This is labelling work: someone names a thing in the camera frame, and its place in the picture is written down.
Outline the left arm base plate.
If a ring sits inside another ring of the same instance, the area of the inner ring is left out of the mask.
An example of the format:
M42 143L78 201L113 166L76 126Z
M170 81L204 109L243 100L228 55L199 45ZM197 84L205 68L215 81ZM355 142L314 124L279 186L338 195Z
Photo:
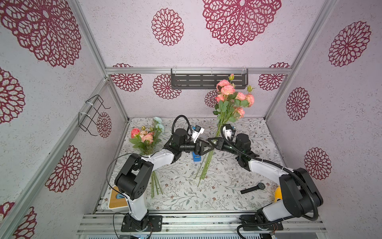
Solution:
M127 215L123 218L121 231L124 233L135 232L160 232L162 231L162 216L146 215L141 221Z

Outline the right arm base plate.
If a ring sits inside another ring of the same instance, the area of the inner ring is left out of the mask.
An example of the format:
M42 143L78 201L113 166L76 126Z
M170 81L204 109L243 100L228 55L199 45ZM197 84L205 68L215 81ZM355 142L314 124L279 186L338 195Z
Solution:
M281 222L268 224L269 221L257 213L241 215L239 220L244 225L244 231L282 231L284 229Z

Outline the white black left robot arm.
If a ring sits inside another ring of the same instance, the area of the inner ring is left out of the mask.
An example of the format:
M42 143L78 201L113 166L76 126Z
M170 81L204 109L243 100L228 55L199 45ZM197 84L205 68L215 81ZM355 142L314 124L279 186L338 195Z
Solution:
M153 156L142 156L136 153L130 154L114 180L119 193L124 195L127 200L130 208L130 217L140 222L148 214L143 195L153 171L176 162L182 155L182 152L194 152L197 155L205 155L213 151L213 149L214 147L210 143L198 139L195 142L190 141L183 144L167 142L164 148Z

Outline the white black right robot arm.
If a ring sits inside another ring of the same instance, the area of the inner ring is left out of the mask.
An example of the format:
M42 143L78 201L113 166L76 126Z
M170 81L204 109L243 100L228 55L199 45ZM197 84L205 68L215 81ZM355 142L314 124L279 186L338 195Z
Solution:
M260 158L251 150L248 139L239 140L238 146L224 137L209 138L208 141L216 150L236 155L237 162L245 170L261 174L280 187L282 199L270 203L256 213L263 224L300 217L310 221L318 219L318 207L323 204L323 199L305 169L290 169Z

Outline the mixed pastel flower bouquet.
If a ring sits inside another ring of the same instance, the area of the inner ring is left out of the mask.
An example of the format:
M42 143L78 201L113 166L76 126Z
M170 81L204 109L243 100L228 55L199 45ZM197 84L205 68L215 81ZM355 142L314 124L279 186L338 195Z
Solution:
M129 142L133 148L140 151L142 156L149 157L154 155L159 149L159 143L162 142L162 133L165 131L163 121L160 117L152 119L151 126L133 128L130 134Z

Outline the pink rose bouquet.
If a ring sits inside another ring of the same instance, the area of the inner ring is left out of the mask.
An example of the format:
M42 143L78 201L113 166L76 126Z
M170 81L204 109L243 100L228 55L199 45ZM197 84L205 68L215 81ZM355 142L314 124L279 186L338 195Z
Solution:
M251 86L247 87L248 94L237 92L233 83L234 75L231 74L228 80L221 80L216 85L217 97L214 114L217 116L217 132L215 137L221 136L221 129L228 122L236 122L245 115L244 108L254 104L254 97L251 95Z

